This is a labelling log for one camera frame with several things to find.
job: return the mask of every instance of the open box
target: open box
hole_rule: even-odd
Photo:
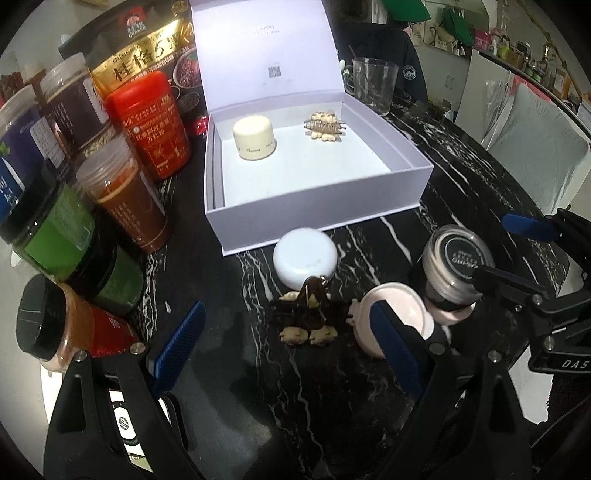
[[[433,165],[344,92],[321,0],[191,5],[210,112],[205,213],[224,255],[294,228],[326,230],[418,206]],[[306,134],[316,111],[345,122],[337,142]],[[232,136],[234,123],[253,114],[271,120],[277,140],[258,161],[241,159]]]

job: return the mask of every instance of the glass mug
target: glass mug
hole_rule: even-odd
[[[345,90],[380,116],[390,111],[398,65],[391,61],[357,57],[343,71]]]

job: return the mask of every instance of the green bag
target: green bag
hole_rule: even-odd
[[[455,13],[451,8],[446,8],[443,12],[443,20],[441,26],[445,30],[461,41],[466,47],[474,45],[474,39],[468,29],[468,24],[459,14]]]
[[[424,22],[431,15],[421,0],[383,0],[386,10],[398,22]]]

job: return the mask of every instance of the black jacket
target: black jacket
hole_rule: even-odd
[[[396,79],[398,95],[427,103],[427,87],[417,51],[410,37],[389,25],[344,22],[332,25],[339,60],[352,64],[351,46],[358,57],[388,60],[399,67]]]

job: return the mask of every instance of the barcode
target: barcode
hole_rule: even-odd
[[[275,67],[267,67],[267,70],[269,71],[270,79],[274,79],[281,76],[281,68],[279,65]]]

